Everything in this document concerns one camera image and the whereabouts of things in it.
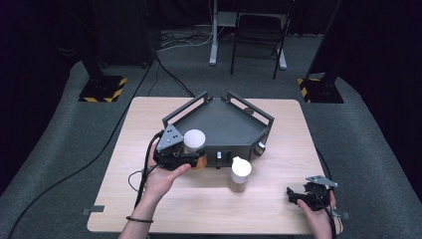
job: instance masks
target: cable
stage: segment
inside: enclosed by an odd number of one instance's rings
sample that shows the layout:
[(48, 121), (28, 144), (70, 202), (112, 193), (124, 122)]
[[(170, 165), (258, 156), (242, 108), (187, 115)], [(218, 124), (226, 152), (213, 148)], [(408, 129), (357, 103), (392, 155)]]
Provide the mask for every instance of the cable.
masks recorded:
[(134, 176), (135, 174), (139, 173), (139, 172), (142, 172), (142, 170), (138, 170), (138, 171), (135, 171), (135, 172), (131, 173), (131, 174), (130, 174), (130, 176), (127, 178), (127, 182), (128, 182), (128, 184), (129, 184), (129, 186), (130, 186), (133, 190), (135, 190), (135, 191), (137, 191), (137, 189), (136, 189), (136, 188), (134, 188), (134, 186), (130, 183), (130, 178), (131, 178), (132, 176)]
[[(162, 36), (167, 37), (166, 41), (162, 41), (160, 44), (160, 49), (157, 50), (157, 52), (162, 52), (165, 50), (169, 50), (172, 48), (178, 48), (178, 47), (199, 47), (205, 44), (208, 44), (211, 42), (212, 39), (212, 35), (210, 37), (208, 37), (204, 42), (199, 43), (199, 44), (193, 44), (192, 41), (196, 41), (196, 40), (200, 40), (202, 38), (205, 37), (205, 33), (202, 32), (197, 32), (195, 34), (192, 34), (188, 37), (183, 37), (183, 38), (175, 38), (172, 34), (170, 34), (171, 37), (168, 37), (167, 34), (163, 34)], [(176, 43), (188, 43), (188, 45), (178, 45), (178, 46), (174, 46), (174, 44)]]
[(137, 206), (137, 204), (140, 201), (140, 198), (142, 197), (143, 187), (145, 186), (146, 179), (148, 178), (149, 173), (158, 165), (157, 163), (148, 171), (148, 160), (149, 160), (149, 154), (151, 152), (152, 144), (155, 142), (156, 139), (158, 139), (159, 137), (162, 137), (163, 134), (164, 134), (164, 130), (156, 133), (155, 136), (152, 138), (152, 140), (149, 142), (149, 145), (145, 154), (145, 162), (143, 165), (142, 179), (140, 180), (139, 189), (137, 190), (137, 196), (136, 196), (136, 201), (134, 203), (134, 207)]
[[(233, 11), (235, 5), (236, 5), (236, 1), (233, 1), (232, 8), (231, 8), (232, 11)], [(209, 14), (210, 14), (210, 22), (212, 23), (211, 24), (211, 29), (212, 29), (214, 21), (213, 21), (213, 17), (212, 17), (213, 13), (212, 13), (212, 9), (211, 9), (211, 0), (208, 1), (208, 9), (209, 9)], [(222, 27), (221, 30), (217, 33), (217, 36), (219, 36), (224, 31), (224, 29), (225, 29), (225, 27)], [(208, 37), (208, 39), (206, 41), (204, 41), (203, 43), (193, 44), (192, 42), (190, 42), (191, 39), (192, 40), (199, 40), (199, 38), (196, 38), (196, 37), (198, 37), (198, 36), (202, 37), (202, 35), (203, 35), (202, 32), (198, 32), (198, 33), (192, 34), (191, 36), (186, 37), (186, 38), (179, 38), (179, 39), (176, 38), (175, 40), (161, 44), (160, 47), (163, 47), (163, 46), (170, 44), (170, 43), (173, 43), (173, 42), (180, 42), (180, 41), (182, 41), (182, 43), (188, 43), (188, 45), (178, 45), (178, 46), (166, 47), (166, 48), (162, 48), (162, 49), (157, 50), (157, 52), (162, 52), (162, 51), (165, 51), (165, 50), (169, 50), (169, 49), (173, 49), (173, 48), (180, 48), (180, 47), (199, 47), (199, 46), (202, 46), (202, 45), (205, 45), (205, 44), (212, 42), (212, 37), (213, 37), (212, 31), (211, 31), (211, 34)]]
[(161, 66), (161, 68), (170, 76), (172, 77), (176, 83), (191, 97), (194, 98), (195, 95), (193, 95), (193, 93), (191, 91), (189, 91), (189, 89), (187, 89), (187, 87), (178, 79), (176, 78), (173, 74), (171, 74), (169, 71), (167, 71), (167, 69), (165, 69), (165, 67), (161, 64), (161, 61), (159, 60), (158, 56), (155, 55), (155, 59), (158, 62), (158, 64)]
[(319, 198), (319, 196), (313, 190), (311, 190), (311, 192), (316, 196), (317, 200), (319, 201), (320, 205), (322, 206), (323, 210), (325, 211), (326, 215), (328, 216), (329, 225), (331, 227), (332, 239), (335, 239), (337, 237), (337, 233), (335, 231), (334, 219), (332, 219), (332, 212), (328, 212), (328, 209), (326, 209), (326, 207), (323, 206), (322, 200)]
[(328, 167), (328, 164), (326, 164), (325, 158), (323, 158), (322, 153), (320, 153), (320, 151), (317, 148), (316, 148), (316, 152), (319, 155), (319, 157), (320, 157), (323, 165), (325, 166), (326, 174), (328, 174), (328, 179), (329, 180), (332, 180), (332, 178), (331, 178), (331, 172), (329, 171), (329, 167)]
[[(143, 83), (143, 81), (145, 80), (146, 76), (148, 75), (149, 70), (151, 69), (151, 66), (148, 67), (148, 69), (146, 70), (146, 73), (143, 75), (142, 80), (140, 81), (139, 85), (137, 86), (136, 90), (134, 91), (132, 98), (134, 98), (134, 96), (136, 95), (140, 85)], [(47, 192), (49, 192), (51, 189), (53, 189), (54, 187), (58, 186), (59, 184), (61, 184), (62, 182), (68, 180), (69, 178), (77, 175), (78, 173), (84, 171), (85, 169), (87, 169), (89, 166), (91, 166), (95, 161), (97, 161), (97, 159), (99, 159), (99, 157), (103, 154), (103, 152), (106, 150), (106, 148), (108, 147), (109, 143), (112, 140), (112, 137), (114, 136), (115, 132), (118, 129), (118, 125), (121, 123), (122, 119), (124, 118), (127, 110), (130, 107), (130, 102), (129, 104), (126, 106), (126, 108), (124, 109), (123, 114), (121, 114), (120, 118), (117, 121), (116, 126), (114, 127), (114, 129), (111, 132), (111, 135), (109, 136), (108, 140), (106, 141), (105, 145), (103, 146), (103, 148), (100, 150), (100, 152), (97, 154), (97, 156), (94, 157), (94, 159), (92, 159), (89, 163), (87, 163), (86, 165), (84, 165), (83, 167), (81, 167), (80, 169), (76, 170), (75, 172), (69, 174), (68, 176), (58, 180), (57, 182), (53, 183), (51, 186), (49, 186), (47, 189), (45, 189), (43, 192), (41, 192), (37, 197), (35, 197), (26, 207), (25, 209), (21, 212), (21, 214), (19, 215), (19, 217), (16, 219), (16, 221), (14, 222), (12, 229), (9, 232), (8, 238), (12, 238), (13, 232), (15, 231), (17, 225), (19, 224), (19, 222), (21, 221), (21, 219), (23, 218), (23, 216), (25, 215), (25, 213), (31, 208), (31, 206), (36, 203), (42, 196), (44, 196)]]
[(148, 91), (148, 97), (149, 97), (149, 95), (151, 94), (151, 91), (152, 91), (152, 89), (155, 87), (155, 85), (158, 83), (158, 72), (159, 72), (159, 68), (160, 68), (160, 66), (158, 65), (158, 67), (157, 67), (157, 71), (156, 71), (156, 73), (155, 73), (155, 82), (154, 82), (154, 84), (152, 84), (152, 87), (149, 89), (149, 91)]

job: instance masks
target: gray carpet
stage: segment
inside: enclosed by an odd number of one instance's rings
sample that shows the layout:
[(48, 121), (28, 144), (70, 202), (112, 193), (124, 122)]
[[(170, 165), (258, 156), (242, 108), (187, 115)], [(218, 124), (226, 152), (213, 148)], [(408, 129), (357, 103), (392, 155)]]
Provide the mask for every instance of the gray carpet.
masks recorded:
[[(294, 99), (301, 103), (314, 143), (325, 158), (332, 178), (340, 184), (336, 191), (337, 208), (352, 217), (344, 221), (344, 232), (338, 238), (422, 238), (422, 205), (360, 95), (345, 81), (337, 79), (344, 104), (304, 103), (297, 78), (306, 74), (320, 40), (321, 37), (289, 37), (285, 45), (288, 69), (278, 71), (275, 80), (272, 80), (274, 61), (252, 58), (238, 58), (235, 74), (231, 76), (231, 44), (220, 44), (215, 67), (208, 65), (209, 44), (162, 51), (158, 57), (195, 95), (207, 91), (210, 96), (219, 97), (234, 91), (243, 98)], [(0, 198), (1, 238), (7, 237), (21, 212), (41, 192), (93, 160), (90, 166), (34, 203), (17, 225), (13, 238), (117, 237), (117, 233), (90, 232), (89, 217), (82, 215), (82, 211), (96, 200), (119, 127), (105, 151), (98, 154), (133, 95), (188, 95), (158, 69), (156, 62), (137, 92), (147, 69), (111, 66), (103, 71), (106, 75), (128, 78), (122, 95), (112, 104), (78, 102), (88, 74), (82, 63), (72, 68), (50, 125)], [(152, 238), (197, 237), (154, 235)]]

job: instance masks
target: hazard-striped base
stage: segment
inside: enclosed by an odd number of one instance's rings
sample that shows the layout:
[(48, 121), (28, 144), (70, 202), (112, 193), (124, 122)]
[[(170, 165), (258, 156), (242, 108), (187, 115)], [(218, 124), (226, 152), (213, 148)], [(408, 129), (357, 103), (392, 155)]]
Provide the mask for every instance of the hazard-striped base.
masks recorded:
[(89, 81), (84, 90), (81, 92), (79, 101), (89, 103), (116, 102), (123, 91), (127, 78), (106, 76), (105, 81), (106, 89), (100, 90), (98, 90), (98, 86), (94, 86), (94, 84)]
[(306, 103), (344, 103), (334, 84), (327, 85), (319, 79), (302, 78), (298, 79), (298, 83)]

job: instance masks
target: black curtain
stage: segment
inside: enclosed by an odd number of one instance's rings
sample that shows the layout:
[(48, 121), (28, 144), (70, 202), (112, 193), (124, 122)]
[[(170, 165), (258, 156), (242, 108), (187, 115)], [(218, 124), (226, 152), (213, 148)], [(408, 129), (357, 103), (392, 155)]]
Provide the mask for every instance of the black curtain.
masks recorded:
[(209, 1), (157, 0), (161, 29), (184, 28), (204, 23), (210, 24), (213, 2), (211, 1), (210, 3)]
[(0, 194), (53, 116), (74, 59), (59, 51), (60, 3), (0, 3)]
[(289, 34), (324, 34), (338, 0), (296, 0)]
[[(337, 75), (362, 96), (422, 200), (422, 15), (413, 0), (343, 0), (310, 73)], [(357, 37), (348, 43), (350, 29)]]

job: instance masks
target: black stand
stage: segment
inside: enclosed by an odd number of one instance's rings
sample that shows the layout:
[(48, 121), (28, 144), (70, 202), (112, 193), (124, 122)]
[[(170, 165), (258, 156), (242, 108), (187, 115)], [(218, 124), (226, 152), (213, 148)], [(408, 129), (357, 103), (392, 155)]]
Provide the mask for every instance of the black stand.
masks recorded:
[(80, 102), (115, 102), (120, 96), (126, 78), (122, 76), (105, 76), (95, 60), (94, 53), (85, 39), (69, 2), (63, 1), (64, 10), (68, 15), (69, 27), (74, 36), (74, 42), (81, 60), (90, 75), (90, 80), (80, 93)]
[(335, 84), (328, 84), (323, 78), (321, 80), (299, 78), (298, 83), (302, 91), (302, 96), (307, 103), (344, 103)]
[[(324, 34), (324, 38), (326, 38), (329, 29), (332, 27), (332, 22), (337, 15), (339, 7), (343, 7), (341, 5), (341, 2), (342, 1), (340, 0), (335, 7), (330, 23), (328, 24), (327, 30)], [(325, 71), (323, 77), (321, 79), (310, 79), (310, 73), (314, 70), (316, 58), (321, 48), (321, 46), (319, 46), (319, 49), (316, 53), (316, 57), (314, 58), (314, 61), (310, 69), (308, 70), (307, 76), (304, 79), (298, 79), (298, 83), (301, 88), (305, 102), (333, 104), (344, 103), (344, 100), (338, 92), (338, 89), (336, 88), (334, 82), (347, 60), (347, 56), (350, 53), (350, 49), (353, 49), (352, 45), (354, 44), (354, 41), (358, 37), (358, 29), (355, 26), (356, 25), (354, 24), (352, 27), (350, 27), (348, 32), (349, 34), (344, 39), (343, 44), (341, 44), (340, 46), (339, 54), (335, 56), (335, 59), (332, 64), (327, 67), (327, 70)]]

